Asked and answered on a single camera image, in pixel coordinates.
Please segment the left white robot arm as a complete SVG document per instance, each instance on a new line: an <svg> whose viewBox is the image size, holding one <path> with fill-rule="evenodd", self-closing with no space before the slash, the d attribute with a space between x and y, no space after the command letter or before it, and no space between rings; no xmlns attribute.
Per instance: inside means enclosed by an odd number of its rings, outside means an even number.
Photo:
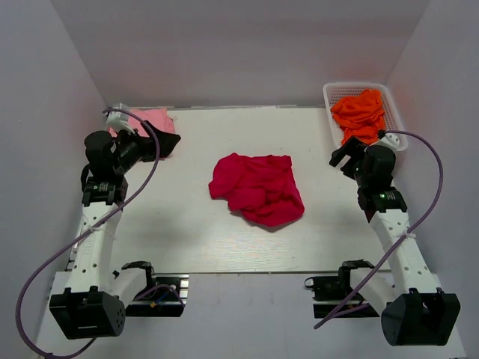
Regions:
<svg viewBox="0 0 479 359"><path fill-rule="evenodd" d="M61 294L53 295L49 310L69 340L117 337L123 331L128 306L157 298L158 280L148 261L127 263L111 271L115 232L123 214L126 172L137 162L169 156L180 136L156 129L156 137L137 130L106 130L84 140L88 160L82 175L82 223L91 234L77 246L70 277Z"/></svg>

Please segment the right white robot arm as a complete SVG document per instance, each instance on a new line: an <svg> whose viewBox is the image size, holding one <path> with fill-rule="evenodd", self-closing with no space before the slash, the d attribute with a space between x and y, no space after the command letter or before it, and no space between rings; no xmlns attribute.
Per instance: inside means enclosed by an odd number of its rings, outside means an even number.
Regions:
<svg viewBox="0 0 479 359"><path fill-rule="evenodd" d="M386 341L392 346L444 346L460 312L460 302L446 293L428 269L410 224L407 205L393 186L393 170L400 139L384 132L367 145L356 137L332 153L335 167L347 157L341 172L356 181L358 203L384 250L376 265L365 260L346 261L338 270L341 302L325 319L363 308L345 308L360 295L380 316Z"/></svg>

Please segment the crimson red t shirt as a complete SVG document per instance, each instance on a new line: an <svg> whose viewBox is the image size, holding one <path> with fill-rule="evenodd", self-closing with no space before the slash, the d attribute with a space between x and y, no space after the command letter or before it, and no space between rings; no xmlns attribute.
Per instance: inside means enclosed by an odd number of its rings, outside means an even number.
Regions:
<svg viewBox="0 0 479 359"><path fill-rule="evenodd" d="M220 159L208 185L212 199L224 199L232 212L266 227L299 220L305 206L293 175L290 156L244 156Z"/></svg>

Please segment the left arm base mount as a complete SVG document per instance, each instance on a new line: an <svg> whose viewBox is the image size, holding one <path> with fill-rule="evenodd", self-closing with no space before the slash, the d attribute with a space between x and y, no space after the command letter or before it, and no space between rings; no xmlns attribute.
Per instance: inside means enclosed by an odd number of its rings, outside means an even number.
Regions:
<svg viewBox="0 0 479 359"><path fill-rule="evenodd" d="M141 299L126 308L126 317L179 318L183 314L189 290L188 274L155 274L153 284L138 295Z"/></svg>

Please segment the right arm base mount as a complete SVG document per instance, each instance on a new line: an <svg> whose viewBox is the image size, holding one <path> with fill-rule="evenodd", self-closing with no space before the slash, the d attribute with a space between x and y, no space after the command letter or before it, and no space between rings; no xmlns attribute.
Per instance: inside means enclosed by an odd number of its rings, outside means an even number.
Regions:
<svg viewBox="0 0 479 359"><path fill-rule="evenodd" d="M350 288L341 288L341 282L338 275L321 275L308 277L304 281L304 288L310 290L313 294L313 312L315 319L323 319L336 304L339 304L350 292ZM351 310L367 302L360 295L356 294L348 304L343 306L339 312ZM339 316L340 319L362 319L379 318L379 314L369 305L363 309Z"/></svg>

